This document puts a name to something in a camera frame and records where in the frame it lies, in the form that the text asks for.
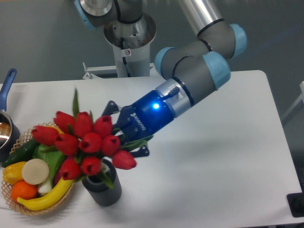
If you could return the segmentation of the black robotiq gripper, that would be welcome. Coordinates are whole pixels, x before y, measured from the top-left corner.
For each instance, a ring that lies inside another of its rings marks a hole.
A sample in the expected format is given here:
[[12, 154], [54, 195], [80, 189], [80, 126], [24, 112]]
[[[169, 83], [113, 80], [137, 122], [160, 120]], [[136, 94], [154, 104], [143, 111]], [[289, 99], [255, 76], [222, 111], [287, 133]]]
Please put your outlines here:
[[150, 136], [174, 119], [173, 111], [166, 100], [176, 95], [176, 90], [161, 96], [152, 90], [131, 105], [123, 108], [110, 100], [102, 116], [111, 116], [112, 121], [124, 134], [123, 149], [134, 158], [147, 157], [150, 154], [148, 141]]

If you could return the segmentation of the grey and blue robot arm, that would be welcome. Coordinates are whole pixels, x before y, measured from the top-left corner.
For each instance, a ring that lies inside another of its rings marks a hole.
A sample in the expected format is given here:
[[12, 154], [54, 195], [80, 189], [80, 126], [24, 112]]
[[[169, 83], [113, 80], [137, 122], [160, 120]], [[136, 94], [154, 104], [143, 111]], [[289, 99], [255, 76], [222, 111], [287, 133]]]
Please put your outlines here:
[[[154, 20], [143, 12], [140, 0], [76, 0], [76, 9], [87, 27], [104, 28], [113, 47], [118, 77], [150, 74], [150, 44], [156, 35]], [[244, 30], [227, 24], [210, 0], [181, 0], [197, 40], [181, 48], [158, 52], [154, 66], [164, 82], [125, 107], [110, 101], [104, 115], [119, 114], [114, 125], [124, 155], [149, 155], [147, 141], [161, 128], [217, 91], [230, 79], [227, 63], [247, 47]]]

